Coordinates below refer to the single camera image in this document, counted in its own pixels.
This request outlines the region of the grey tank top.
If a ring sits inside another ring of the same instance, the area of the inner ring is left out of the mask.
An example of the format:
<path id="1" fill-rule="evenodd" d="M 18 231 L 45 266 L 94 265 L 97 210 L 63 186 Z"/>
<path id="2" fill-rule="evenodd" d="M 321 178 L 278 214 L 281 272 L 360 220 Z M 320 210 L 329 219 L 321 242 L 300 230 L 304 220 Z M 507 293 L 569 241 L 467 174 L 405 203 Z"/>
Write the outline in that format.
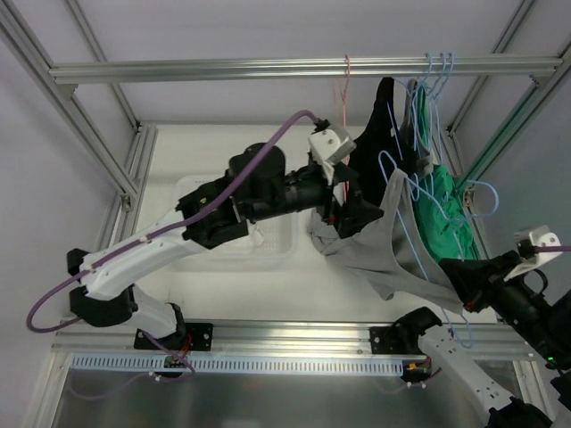
<path id="1" fill-rule="evenodd" d="M 383 217 L 347 238 L 313 210 L 308 224 L 312 243 L 330 262 L 366 279 L 384 300 L 406 292 L 460 315 L 462 302 L 451 280 L 422 242 L 405 180 L 396 169 L 380 204 Z"/>

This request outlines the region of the pink hanger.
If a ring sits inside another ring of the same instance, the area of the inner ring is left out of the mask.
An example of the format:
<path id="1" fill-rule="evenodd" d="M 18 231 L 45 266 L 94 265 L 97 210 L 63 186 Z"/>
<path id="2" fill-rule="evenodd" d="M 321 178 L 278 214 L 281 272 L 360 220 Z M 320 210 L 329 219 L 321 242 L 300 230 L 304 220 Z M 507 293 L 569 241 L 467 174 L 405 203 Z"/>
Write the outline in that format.
<path id="1" fill-rule="evenodd" d="M 344 56 L 343 79 L 337 78 L 333 81 L 334 105 L 338 110 L 339 120 L 344 127 L 346 127 L 348 124 L 347 98 L 351 82 L 351 75 L 352 75 L 352 60 L 351 57 L 348 54 L 346 54 Z"/>

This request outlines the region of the white tank top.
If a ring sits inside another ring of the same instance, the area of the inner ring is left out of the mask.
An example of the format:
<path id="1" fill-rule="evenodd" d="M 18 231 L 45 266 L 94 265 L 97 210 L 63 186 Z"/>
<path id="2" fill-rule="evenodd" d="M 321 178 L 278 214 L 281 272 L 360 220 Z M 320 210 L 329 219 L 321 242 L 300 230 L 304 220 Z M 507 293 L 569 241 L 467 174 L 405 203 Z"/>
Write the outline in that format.
<path id="1" fill-rule="evenodd" d="M 259 229 L 257 224 L 250 225 L 249 237 L 251 240 L 251 245 L 254 248 L 260 247 L 264 244 L 264 234 Z"/>

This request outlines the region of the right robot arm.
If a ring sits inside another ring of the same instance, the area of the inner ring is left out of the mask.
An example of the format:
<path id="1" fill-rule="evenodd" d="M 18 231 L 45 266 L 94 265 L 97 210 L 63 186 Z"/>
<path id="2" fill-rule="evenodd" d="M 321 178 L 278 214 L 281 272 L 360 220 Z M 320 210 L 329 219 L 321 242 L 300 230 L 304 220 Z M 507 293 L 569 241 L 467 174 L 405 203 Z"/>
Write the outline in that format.
<path id="1" fill-rule="evenodd" d="M 533 247 L 507 252 L 488 260 L 443 259 L 464 309 L 471 313 L 493 309 L 504 322 L 503 344 L 489 344 L 491 335 L 468 350 L 455 339 L 450 327 L 429 308 L 416 309 L 389 328 L 385 338 L 407 353 L 429 357 L 458 388 L 486 427 L 568 427 L 570 425 L 570 296 L 549 304 L 544 291 L 532 290 L 527 274 L 535 272 L 542 288 L 549 285 L 541 267 L 567 251 L 565 246 Z M 558 393 L 557 413 L 517 398 L 489 376 L 480 359 L 500 361 L 541 358 L 554 371 L 551 386 Z"/>

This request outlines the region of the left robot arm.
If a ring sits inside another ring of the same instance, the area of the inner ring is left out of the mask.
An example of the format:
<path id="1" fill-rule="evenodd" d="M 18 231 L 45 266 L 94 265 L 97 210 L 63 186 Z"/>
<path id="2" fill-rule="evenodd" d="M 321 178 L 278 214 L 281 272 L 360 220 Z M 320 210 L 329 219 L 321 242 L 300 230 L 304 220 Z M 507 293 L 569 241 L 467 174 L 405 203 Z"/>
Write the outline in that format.
<path id="1" fill-rule="evenodd" d="M 244 238 L 256 222 L 307 209 L 317 209 L 340 236 L 354 235 L 384 215 L 364 199 L 357 178 L 343 164 L 314 160 L 286 172 L 281 149 L 253 144 L 230 159 L 222 177 L 182 196 L 143 232 L 98 253 L 69 251 L 68 271 L 79 278 L 70 311 L 93 327 L 133 325 L 175 349 L 186 337 L 181 308 L 145 294 L 137 280 Z"/>

